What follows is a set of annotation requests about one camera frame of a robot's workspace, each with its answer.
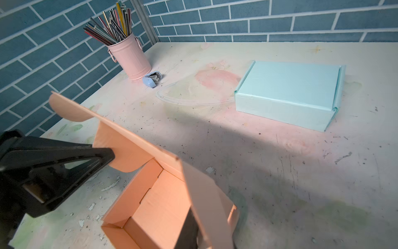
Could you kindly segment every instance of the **box lid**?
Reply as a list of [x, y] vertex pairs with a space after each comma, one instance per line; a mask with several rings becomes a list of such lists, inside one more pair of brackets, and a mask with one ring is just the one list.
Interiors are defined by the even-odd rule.
[[237, 93], [332, 110], [341, 66], [254, 61]]
[[[218, 187], [212, 178], [184, 163], [175, 154], [149, 143], [133, 132], [58, 93], [53, 92], [49, 103], [60, 117], [70, 121], [82, 122], [93, 117], [100, 120], [99, 129], [102, 130], [96, 133], [94, 144], [100, 141], [103, 143], [97, 142], [97, 146], [112, 145], [110, 147], [115, 153], [115, 159], [109, 164], [111, 167], [123, 172], [132, 172], [155, 158], [163, 168], [174, 169], [168, 171], [184, 180], [192, 203], [191, 209], [207, 244], [213, 249], [233, 249], [231, 229], [224, 213], [225, 203], [220, 198]], [[126, 148], [140, 150], [135, 154], [134, 160], [117, 156]], [[127, 204], [115, 201], [113, 208], [115, 205]], [[120, 210], [125, 210], [124, 213], [131, 216], [129, 208]]]

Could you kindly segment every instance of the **blue brick wall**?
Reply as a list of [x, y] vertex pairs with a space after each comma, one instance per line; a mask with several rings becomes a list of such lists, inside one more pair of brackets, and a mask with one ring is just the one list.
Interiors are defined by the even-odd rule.
[[397, 0], [144, 0], [161, 42], [398, 42]]
[[[0, 132], [40, 136], [61, 118], [48, 105], [51, 91], [78, 103], [122, 68], [83, 27], [116, 0], [0, 1]], [[123, 0], [134, 9], [129, 0]], [[165, 3], [152, 6], [164, 11]], [[133, 32], [151, 47], [135, 12]]]

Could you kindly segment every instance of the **bucket handle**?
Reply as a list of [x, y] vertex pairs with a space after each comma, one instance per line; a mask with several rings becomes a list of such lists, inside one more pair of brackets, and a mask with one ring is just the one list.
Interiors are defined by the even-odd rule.
[[[138, 39], [138, 37], [135, 37], [135, 41], [138, 43], [138, 46], [139, 46], [140, 49], [142, 50], [142, 45], [141, 45], [141, 42], [140, 42], [140, 40]], [[114, 62], [117, 62], [115, 56], [112, 54], [112, 52], [111, 52], [109, 49], [108, 49], [108, 53], [109, 53], [109, 55], [111, 56], [112, 60], [113, 60]]]

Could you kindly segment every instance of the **bundle of straws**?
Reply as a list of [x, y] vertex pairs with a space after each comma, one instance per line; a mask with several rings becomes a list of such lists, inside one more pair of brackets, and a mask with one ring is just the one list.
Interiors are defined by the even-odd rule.
[[109, 11], [108, 18], [104, 11], [102, 14], [105, 22], [100, 16], [98, 17], [102, 26], [93, 18], [90, 18], [94, 24], [90, 22], [86, 24], [83, 28], [84, 32], [107, 46], [116, 44], [132, 34], [131, 9], [122, 4], [121, 1], [116, 2], [116, 9]]

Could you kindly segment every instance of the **table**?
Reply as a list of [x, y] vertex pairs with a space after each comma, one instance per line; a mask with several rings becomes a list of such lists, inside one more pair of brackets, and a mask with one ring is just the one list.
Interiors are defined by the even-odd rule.
[[[157, 87], [122, 71], [82, 105], [209, 174], [241, 211], [238, 248], [396, 247], [398, 44], [157, 43], [145, 54], [164, 75]], [[253, 59], [347, 65], [326, 132], [237, 112]], [[92, 143], [97, 126], [61, 120], [42, 137]], [[113, 248], [101, 216], [134, 174], [105, 167], [55, 211], [26, 215], [11, 245]]]

